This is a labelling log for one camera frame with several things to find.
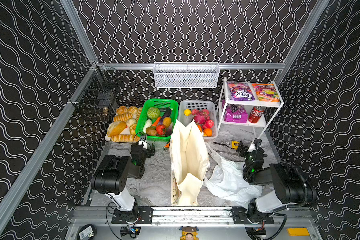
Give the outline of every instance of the purple package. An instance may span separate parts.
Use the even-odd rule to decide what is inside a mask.
[[[252,101],[255,100],[247,83],[242,82],[227,82],[228,88],[231,91],[231,99],[237,101]]]
[[[247,123],[248,113],[243,105],[227,104],[224,121]]]

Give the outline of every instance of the red soda can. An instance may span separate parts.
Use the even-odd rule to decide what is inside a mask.
[[[252,123],[257,123],[261,116],[263,115],[265,107],[262,106],[254,106],[252,108],[251,114],[248,117],[248,121]]]

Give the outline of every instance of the yellow sponge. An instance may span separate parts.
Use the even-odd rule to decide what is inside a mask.
[[[307,228],[287,228],[290,236],[309,236]]]

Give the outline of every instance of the plush toy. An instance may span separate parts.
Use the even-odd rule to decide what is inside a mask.
[[[183,227],[179,229],[182,231],[183,235],[180,237],[180,240],[199,240],[197,235],[197,231],[199,230],[197,227]]]

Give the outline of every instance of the white plastic basket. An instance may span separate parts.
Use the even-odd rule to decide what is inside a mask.
[[[216,88],[218,63],[154,63],[156,88]]]
[[[203,110],[207,109],[209,111],[209,118],[214,122],[212,129],[212,136],[210,137],[203,137],[204,139],[211,139],[217,137],[217,117],[216,117],[216,110],[215,110],[215,104],[210,101],[192,101],[192,100],[186,100],[181,101],[179,105],[179,113],[177,120],[180,121],[184,126],[187,126],[190,122],[193,120],[193,116],[185,116],[184,110],[189,109],[197,109],[197,110]]]

